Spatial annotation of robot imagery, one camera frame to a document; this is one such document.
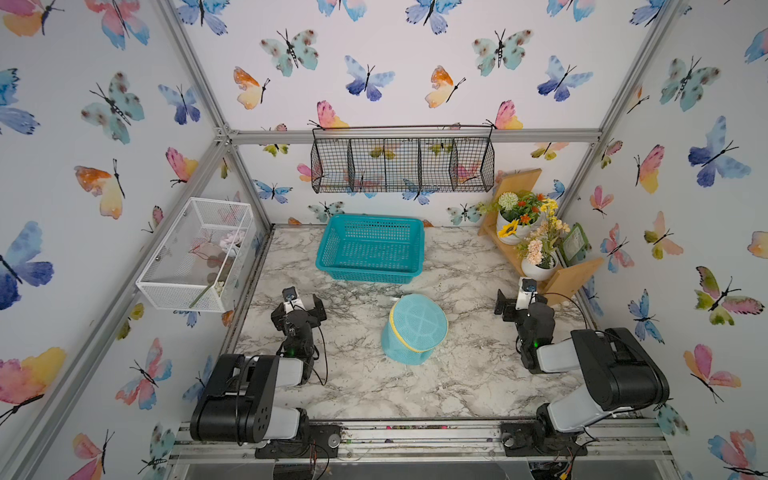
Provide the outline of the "white pot yellow pink flowers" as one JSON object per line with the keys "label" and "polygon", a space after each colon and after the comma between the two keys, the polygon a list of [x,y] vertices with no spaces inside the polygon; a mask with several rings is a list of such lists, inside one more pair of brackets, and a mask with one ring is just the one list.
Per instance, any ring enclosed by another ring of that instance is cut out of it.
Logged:
{"label": "white pot yellow pink flowers", "polygon": [[559,205],[547,197],[541,224],[518,245],[517,256],[525,277],[537,281],[549,280],[557,266],[556,250],[571,227],[559,219]]}

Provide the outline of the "teal mesh laundry bag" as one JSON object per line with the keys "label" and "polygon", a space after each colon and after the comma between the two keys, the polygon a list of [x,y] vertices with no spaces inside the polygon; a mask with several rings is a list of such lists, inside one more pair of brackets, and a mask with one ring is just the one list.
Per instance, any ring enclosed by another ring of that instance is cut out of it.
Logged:
{"label": "teal mesh laundry bag", "polygon": [[448,319],[430,298],[409,294],[392,307],[381,336],[381,347],[391,360],[418,366],[426,362],[446,338]]}

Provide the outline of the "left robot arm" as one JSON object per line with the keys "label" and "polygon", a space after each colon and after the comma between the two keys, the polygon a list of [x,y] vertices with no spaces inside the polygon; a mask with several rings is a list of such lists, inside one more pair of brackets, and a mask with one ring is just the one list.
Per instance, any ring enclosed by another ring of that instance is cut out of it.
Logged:
{"label": "left robot arm", "polygon": [[327,319],[325,307],[316,295],[305,306],[290,287],[283,291],[283,302],[270,319],[284,335],[277,353],[223,354],[218,358],[190,420],[193,440],[239,445],[310,442],[305,410],[276,405],[275,394],[283,387],[306,384],[316,373],[320,353],[314,334]]}

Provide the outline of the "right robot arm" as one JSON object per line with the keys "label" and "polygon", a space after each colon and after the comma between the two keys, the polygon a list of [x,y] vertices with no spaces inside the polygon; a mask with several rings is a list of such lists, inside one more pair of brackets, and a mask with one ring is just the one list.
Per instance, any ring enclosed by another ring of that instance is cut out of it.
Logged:
{"label": "right robot arm", "polygon": [[530,373],[583,377],[582,386],[537,409],[546,435],[579,433],[614,413],[661,406],[670,397],[664,373],[625,328],[577,329],[556,342],[554,309],[528,287],[515,298],[498,291],[494,313],[515,325],[515,348]]}

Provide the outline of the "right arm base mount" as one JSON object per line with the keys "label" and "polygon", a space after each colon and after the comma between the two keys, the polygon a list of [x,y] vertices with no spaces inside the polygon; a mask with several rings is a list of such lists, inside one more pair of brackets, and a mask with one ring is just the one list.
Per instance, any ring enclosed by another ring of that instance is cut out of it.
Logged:
{"label": "right arm base mount", "polygon": [[538,420],[502,423],[500,434],[500,443],[509,458],[587,455],[587,447],[577,442],[576,434],[550,431]]}

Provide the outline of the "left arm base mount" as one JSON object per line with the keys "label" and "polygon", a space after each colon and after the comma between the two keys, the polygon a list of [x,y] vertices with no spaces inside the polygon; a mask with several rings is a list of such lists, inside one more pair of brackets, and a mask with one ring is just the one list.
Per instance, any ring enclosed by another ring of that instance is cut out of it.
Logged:
{"label": "left arm base mount", "polygon": [[298,435],[288,440],[270,440],[257,448],[256,459],[334,459],[338,457],[342,428],[335,424],[310,422],[300,426]]}

